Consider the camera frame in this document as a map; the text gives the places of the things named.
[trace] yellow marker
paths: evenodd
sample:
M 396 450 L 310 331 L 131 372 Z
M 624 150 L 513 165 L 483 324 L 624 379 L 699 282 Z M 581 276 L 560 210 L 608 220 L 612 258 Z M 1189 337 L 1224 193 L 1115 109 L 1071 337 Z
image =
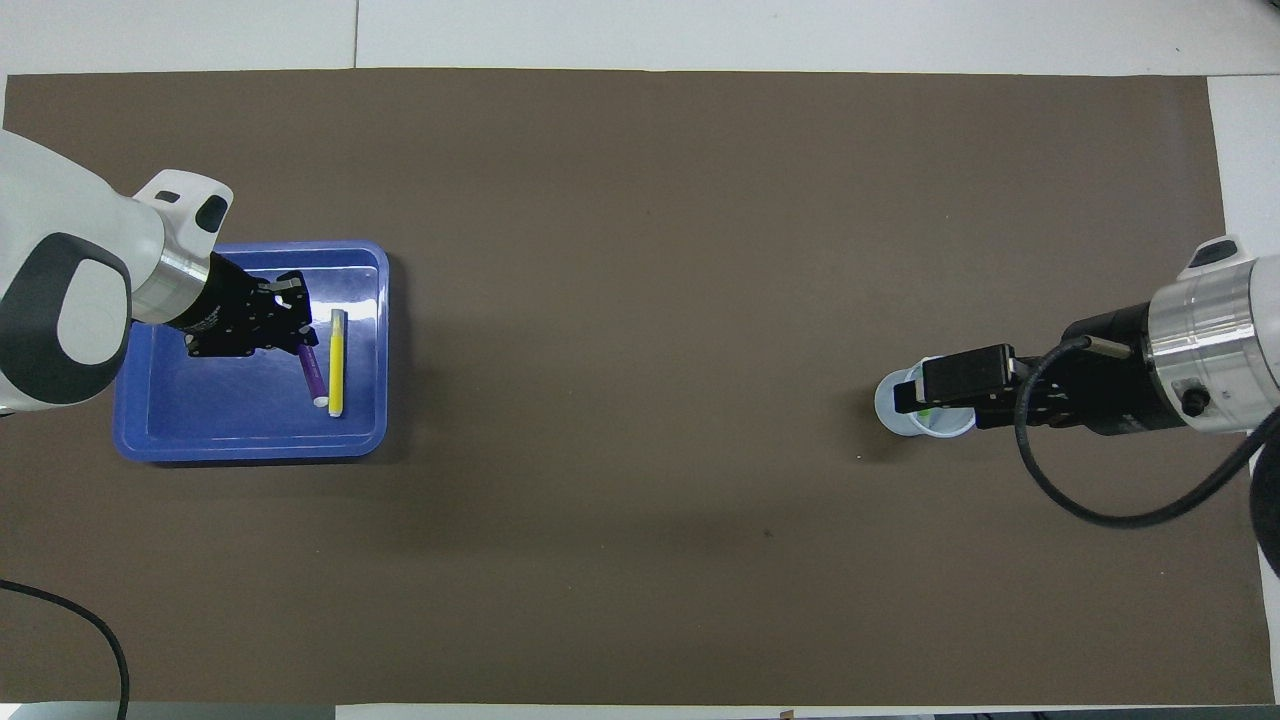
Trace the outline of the yellow marker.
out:
M 342 415 L 343 384 L 347 372 L 347 311 L 333 309 L 329 331 L 329 416 Z

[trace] black cable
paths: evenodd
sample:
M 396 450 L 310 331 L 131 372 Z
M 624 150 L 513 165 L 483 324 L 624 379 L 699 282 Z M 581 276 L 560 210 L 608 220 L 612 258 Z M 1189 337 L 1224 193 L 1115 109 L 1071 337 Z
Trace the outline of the black cable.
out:
M 1106 528 L 1148 528 L 1151 525 L 1167 523 L 1169 520 L 1184 515 L 1208 500 L 1215 492 L 1221 489 L 1222 486 L 1225 486 L 1228 480 L 1230 480 L 1240 470 L 1240 468 L 1244 468 L 1244 465 L 1248 464 L 1249 457 L 1257 452 L 1260 447 L 1262 447 L 1262 443 L 1280 434 L 1280 407 L 1276 407 L 1265 420 L 1262 420 L 1261 424 L 1258 424 L 1253 433 L 1244 438 L 1244 442 L 1233 450 L 1231 454 L 1228 455 L 1226 459 L 1222 460 L 1222 462 L 1215 468 L 1203 482 L 1201 482 L 1201 484 L 1196 486 L 1183 497 L 1179 497 L 1164 507 L 1157 507 L 1156 510 L 1140 512 L 1138 515 L 1106 515 L 1089 510 L 1068 497 L 1062 491 L 1057 489 L 1057 487 L 1053 486 L 1053 483 L 1051 483 L 1044 475 L 1044 471 L 1041 470 L 1039 464 L 1036 462 L 1036 456 L 1032 455 L 1030 441 L 1027 437 L 1027 419 L 1030 415 L 1032 391 L 1044 372 L 1048 370 L 1050 365 L 1064 355 L 1088 348 L 1092 342 L 1093 341 L 1088 336 L 1073 337 L 1064 340 L 1057 347 L 1046 352 L 1044 356 L 1036 363 L 1030 375 L 1023 380 L 1021 387 L 1018 388 L 1018 400 L 1014 404 L 1014 438 L 1018 441 L 1018 452 L 1023 456 L 1023 465 L 1027 466 L 1027 471 L 1030 473 L 1036 484 L 1044 491 L 1044 495 L 1047 495 L 1050 500 L 1059 503 L 1068 512 L 1080 518 L 1082 520 Z
M 97 632 L 102 633 L 102 637 L 106 638 L 106 644 L 111 646 L 111 655 L 115 656 L 115 669 L 120 673 L 120 702 L 115 707 L 115 720 L 124 720 L 124 715 L 129 711 L 129 666 L 124 662 L 124 648 L 120 647 L 120 641 L 115 639 L 115 633 L 111 632 L 111 628 L 87 607 L 67 600 L 60 594 L 54 594 L 40 588 L 14 583 L 3 578 L 0 578 L 0 589 L 31 596 L 46 602 L 52 602 L 59 607 L 65 607 L 67 610 L 70 610 L 72 612 L 88 620 L 90 624 L 97 628 Z

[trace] marker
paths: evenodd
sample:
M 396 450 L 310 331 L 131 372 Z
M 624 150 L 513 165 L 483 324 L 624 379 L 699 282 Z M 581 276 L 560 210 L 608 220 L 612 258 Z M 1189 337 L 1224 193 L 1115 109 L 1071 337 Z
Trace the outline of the marker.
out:
M 310 345 L 298 343 L 298 363 L 302 363 L 302 375 L 307 378 L 307 389 L 311 391 L 311 404 L 324 407 L 329 404 L 329 396 L 324 392 L 324 378 L 320 377 L 320 364 L 316 363 L 316 354 Z
M 342 416 L 347 372 L 347 311 L 333 309 L 329 332 L 329 416 Z

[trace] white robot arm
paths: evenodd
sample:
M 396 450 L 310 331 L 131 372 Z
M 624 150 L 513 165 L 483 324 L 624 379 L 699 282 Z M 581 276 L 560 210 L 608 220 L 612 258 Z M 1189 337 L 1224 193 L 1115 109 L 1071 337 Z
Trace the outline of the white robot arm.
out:
M 193 356 L 315 345 L 310 304 L 288 302 L 306 300 L 301 273 L 270 283 L 212 252 L 232 200 L 182 170 L 124 197 L 0 131 L 0 415 L 101 392 L 132 320 L 182 329 Z

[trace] white floor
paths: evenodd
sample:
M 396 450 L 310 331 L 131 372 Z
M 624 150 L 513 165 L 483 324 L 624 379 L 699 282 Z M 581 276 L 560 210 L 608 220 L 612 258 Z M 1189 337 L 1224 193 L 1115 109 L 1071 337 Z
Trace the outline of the white floor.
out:
M 1228 232 L 1280 252 L 1280 10 L 1263 0 L 0 0 L 0 117 L 9 74 L 352 67 L 1211 76 Z M 1265 566 L 1262 575 L 1280 688 L 1280 580 Z M 540 720 L 568 711 L 495 710 L 375 706 L 339 716 Z

